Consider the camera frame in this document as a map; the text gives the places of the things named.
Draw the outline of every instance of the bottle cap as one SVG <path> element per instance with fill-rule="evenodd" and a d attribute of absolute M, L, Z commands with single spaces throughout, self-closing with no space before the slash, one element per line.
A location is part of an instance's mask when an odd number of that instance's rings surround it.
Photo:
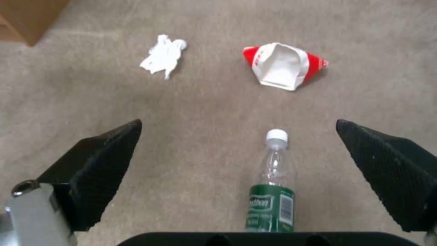
<path fill-rule="evenodd" d="M 288 142 L 288 135 L 284 130 L 272 129 L 267 132 L 266 140 L 269 139 L 281 139 L 285 142 Z"/>

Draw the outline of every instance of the crumpled tissue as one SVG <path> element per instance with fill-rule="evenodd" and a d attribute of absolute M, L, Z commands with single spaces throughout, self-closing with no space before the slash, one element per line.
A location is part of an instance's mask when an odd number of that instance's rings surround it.
<path fill-rule="evenodd" d="M 150 71 L 151 74 L 165 70 L 165 80 L 169 80 L 171 71 L 176 68 L 177 60 L 186 47 L 185 40 L 171 41 L 167 35 L 159 35 L 157 44 L 150 48 L 149 56 L 139 66 Z"/>

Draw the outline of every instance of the black gripper pad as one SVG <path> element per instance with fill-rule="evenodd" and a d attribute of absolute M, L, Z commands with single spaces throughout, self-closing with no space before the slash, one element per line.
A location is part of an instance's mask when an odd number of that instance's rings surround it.
<path fill-rule="evenodd" d="M 437 158 L 409 139 L 340 119 L 337 133 L 386 210 L 406 232 L 437 218 Z"/>

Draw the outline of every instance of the red and white bag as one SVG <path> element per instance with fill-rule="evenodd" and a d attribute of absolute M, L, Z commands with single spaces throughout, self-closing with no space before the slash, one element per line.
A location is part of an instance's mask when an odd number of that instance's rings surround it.
<path fill-rule="evenodd" d="M 294 91 L 328 66 L 326 60 L 278 42 L 246 47 L 243 55 L 261 84 L 288 91 Z"/>

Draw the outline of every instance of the plastic bottle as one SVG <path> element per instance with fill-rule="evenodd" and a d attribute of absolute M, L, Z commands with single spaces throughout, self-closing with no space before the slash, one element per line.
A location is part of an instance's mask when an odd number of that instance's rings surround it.
<path fill-rule="evenodd" d="M 295 168 L 288 161 L 288 135 L 280 129 L 267 133 L 267 153 L 260 174 L 250 188 L 247 232 L 293 232 Z"/>

